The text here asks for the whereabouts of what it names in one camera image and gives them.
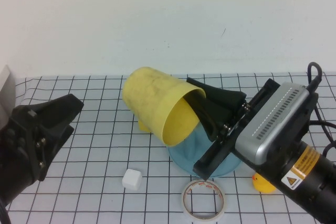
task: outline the warning label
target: warning label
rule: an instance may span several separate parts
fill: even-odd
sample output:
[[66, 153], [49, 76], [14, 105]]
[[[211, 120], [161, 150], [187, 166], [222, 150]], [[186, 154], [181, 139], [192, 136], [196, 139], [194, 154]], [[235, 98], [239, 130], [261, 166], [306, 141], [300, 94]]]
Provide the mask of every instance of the warning label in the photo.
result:
[[295, 162], [293, 167], [281, 179], [290, 189], [297, 188], [305, 177], [311, 172], [319, 160], [320, 154], [312, 147], [307, 146], [302, 155]]
[[283, 182], [286, 186], [288, 186], [290, 189], [294, 190], [297, 188], [303, 179], [301, 179], [298, 175], [293, 173], [291, 170], [286, 173], [286, 175], [281, 179], [281, 182]]
[[290, 185], [293, 185], [294, 182], [296, 181], [296, 178], [287, 177], [287, 179], [288, 179], [288, 182], [289, 182]]

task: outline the blue bowl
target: blue bowl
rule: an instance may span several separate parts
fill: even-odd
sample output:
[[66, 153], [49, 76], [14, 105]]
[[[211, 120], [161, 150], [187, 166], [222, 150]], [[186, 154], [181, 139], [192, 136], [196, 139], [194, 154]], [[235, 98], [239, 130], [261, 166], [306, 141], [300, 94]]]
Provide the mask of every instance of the blue bowl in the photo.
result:
[[[199, 123], [195, 130], [180, 144], [168, 147], [170, 158], [181, 169], [189, 174], [198, 177], [193, 172], [193, 166], [203, 154], [209, 149], [212, 142], [208, 139], [203, 126]], [[241, 160], [230, 153], [226, 159], [217, 167], [210, 178], [221, 177], [232, 172], [241, 163]]]

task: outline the white grid surface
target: white grid surface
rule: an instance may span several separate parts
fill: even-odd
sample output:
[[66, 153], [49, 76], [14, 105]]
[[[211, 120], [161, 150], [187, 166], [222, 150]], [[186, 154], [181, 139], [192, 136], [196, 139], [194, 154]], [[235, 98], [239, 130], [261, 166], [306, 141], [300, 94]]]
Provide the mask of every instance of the white grid surface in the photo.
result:
[[[186, 74], [178, 75], [185, 79]], [[191, 74], [218, 88], [241, 90], [252, 98], [268, 78], [279, 83], [307, 84], [306, 73]], [[75, 131], [59, 151], [44, 182], [35, 182], [7, 206], [13, 224], [181, 224], [188, 223], [181, 208], [181, 192], [192, 179], [169, 158], [154, 135], [139, 131], [137, 118], [121, 100], [127, 76], [68, 76], [17, 80], [17, 104], [36, 104], [72, 93], [85, 104], [72, 122]], [[319, 109], [336, 122], [336, 74], [323, 74], [318, 88]], [[333, 138], [336, 131], [331, 130]], [[322, 129], [312, 126], [303, 138], [319, 152], [328, 144]], [[332, 149], [328, 158], [336, 161]], [[124, 189], [127, 168], [140, 170], [138, 191]], [[230, 224], [318, 223], [299, 206], [275, 191], [254, 190], [254, 171], [241, 164], [215, 178], [224, 190], [226, 213], [218, 222]], [[215, 212], [209, 194], [193, 194], [192, 210]]]

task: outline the rubber duck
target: rubber duck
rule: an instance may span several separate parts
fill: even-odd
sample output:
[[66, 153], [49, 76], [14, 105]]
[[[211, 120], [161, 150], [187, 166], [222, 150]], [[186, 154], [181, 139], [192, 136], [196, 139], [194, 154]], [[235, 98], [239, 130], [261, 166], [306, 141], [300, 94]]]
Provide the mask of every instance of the rubber duck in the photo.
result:
[[261, 193], [269, 194], [276, 190], [274, 185], [272, 185], [258, 173], [252, 176], [252, 182], [254, 188]]

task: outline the yellow cup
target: yellow cup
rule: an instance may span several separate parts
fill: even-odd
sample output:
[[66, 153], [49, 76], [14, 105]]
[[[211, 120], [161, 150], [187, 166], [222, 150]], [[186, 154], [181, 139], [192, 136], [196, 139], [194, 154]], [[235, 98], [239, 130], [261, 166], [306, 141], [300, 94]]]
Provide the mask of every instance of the yellow cup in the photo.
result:
[[122, 100], [139, 119], [141, 130], [152, 132], [168, 146], [182, 142], [199, 119], [184, 96], [203, 89], [153, 68], [143, 67], [127, 79]]

